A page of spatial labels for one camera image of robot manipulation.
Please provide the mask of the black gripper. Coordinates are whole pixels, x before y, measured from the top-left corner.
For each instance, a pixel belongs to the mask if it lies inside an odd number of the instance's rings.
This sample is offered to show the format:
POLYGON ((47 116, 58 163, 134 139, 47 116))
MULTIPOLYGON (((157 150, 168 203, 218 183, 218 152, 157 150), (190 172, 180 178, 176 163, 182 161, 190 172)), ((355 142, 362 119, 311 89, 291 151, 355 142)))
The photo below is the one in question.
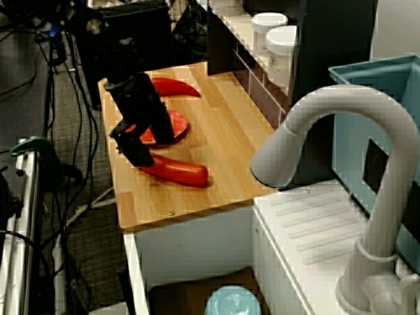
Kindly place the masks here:
POLYGON ((150 77, 136 73, 123 83, 108 81, 104 88, 111 94, 122 116, 110 133, 118 152, 135 167, 151 167, 154 159, 142 143, 140 134, 150 128, 157 144, 171 144, 175 134, 170 115, 150 77))

